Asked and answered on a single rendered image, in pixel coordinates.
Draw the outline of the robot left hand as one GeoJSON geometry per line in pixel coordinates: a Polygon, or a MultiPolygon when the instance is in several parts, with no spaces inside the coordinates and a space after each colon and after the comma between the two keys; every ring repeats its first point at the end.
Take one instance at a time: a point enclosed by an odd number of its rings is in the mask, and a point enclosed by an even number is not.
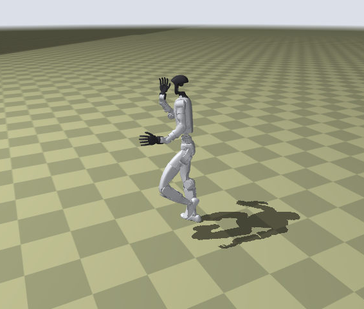
{"type": "Polygon", "coordinates": [[[148,141],[142,141],[140,143],[149,143],[149,144],[143,144],[141,146],[145,146],[145,145],[154,145],[154,144],[164,144],[164,143],[160,143],[160,137],[163,136],[155,136],[149,132],[145,132],[146,134],[150,135],[150,136],[146,136],[146,135],[140,135],[140,137],[147,137],[147,138],[140,138],[139,140],[148,140],[148,141]]]}

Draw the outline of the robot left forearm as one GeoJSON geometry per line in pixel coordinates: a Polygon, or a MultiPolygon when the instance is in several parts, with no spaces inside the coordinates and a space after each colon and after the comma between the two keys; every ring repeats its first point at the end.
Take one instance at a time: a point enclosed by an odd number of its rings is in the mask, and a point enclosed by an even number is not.
{"type": "Polygon", "coordinates": [[[173,130],[168,136],[166,137],[160,137],[160,143],[169,144],[171,141],[173,141],[176,138],[179,138],[179,136],[183,133],[185,130],[184,125],[180,124],[177,126],[175,130],[173,130]]]}

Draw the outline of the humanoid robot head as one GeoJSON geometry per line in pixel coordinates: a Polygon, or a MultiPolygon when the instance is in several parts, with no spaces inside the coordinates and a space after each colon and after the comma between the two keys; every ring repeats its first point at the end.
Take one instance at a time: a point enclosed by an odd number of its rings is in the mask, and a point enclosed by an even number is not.
{"type": "Polygon", "coordinates": [[[188,82],[188,79],[186,76],[177,75],[171,79],[171,82],[174,83],[174,90],[175,90],[176,95],[179,94],[179,96],[181,95],[182,97],[188,98],[184,91],[178,91],[179,86],[183,86],[184,83],[188,82]]]}

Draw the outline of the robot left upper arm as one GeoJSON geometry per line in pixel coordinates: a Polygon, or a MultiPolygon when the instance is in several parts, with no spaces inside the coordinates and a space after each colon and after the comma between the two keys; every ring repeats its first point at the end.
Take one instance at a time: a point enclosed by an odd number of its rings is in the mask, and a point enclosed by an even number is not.
{"type": "MultiPolygon", "coordinates": [[[[185,100],[177,100],[175,102],[175,107],[177,111],[177,119],[179,120],[179,125],[182,124],[185,127],[186,130],[186,116],[185,116],[185,109],[186,109],[186,103],[185,100]]],[[[177,126],[176,126],[177,128],[177,126]]],[[[184,132],[185,132],[184,130],[184,132]]]]}

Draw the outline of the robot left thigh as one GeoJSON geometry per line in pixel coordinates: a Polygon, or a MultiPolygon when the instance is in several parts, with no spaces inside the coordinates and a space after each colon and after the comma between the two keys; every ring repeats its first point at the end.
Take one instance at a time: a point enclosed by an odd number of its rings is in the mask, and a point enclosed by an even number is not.
{"type": "MultiPolygon", "coordinates": [[[[162,189],[164,187],[166,187],[167,185],[170,187],[170,185],[168,184],[174,177],[175,175],[177,175],[177,173],[180,170],[181,163],[179,161],[181,161],[183,164],[188,164],[191,159],[192,159],[192,151],[187,149],[185,150],[181,150],[178,154],[176,154],[173,159],[171,159],[171,161],[167,164],[162,176],[161,176],[161,180],[159,183],[159,191],[160,193],[162,193],[162,189]]],[[[162,195],[164,195],[162,193],[162,195]]]]}

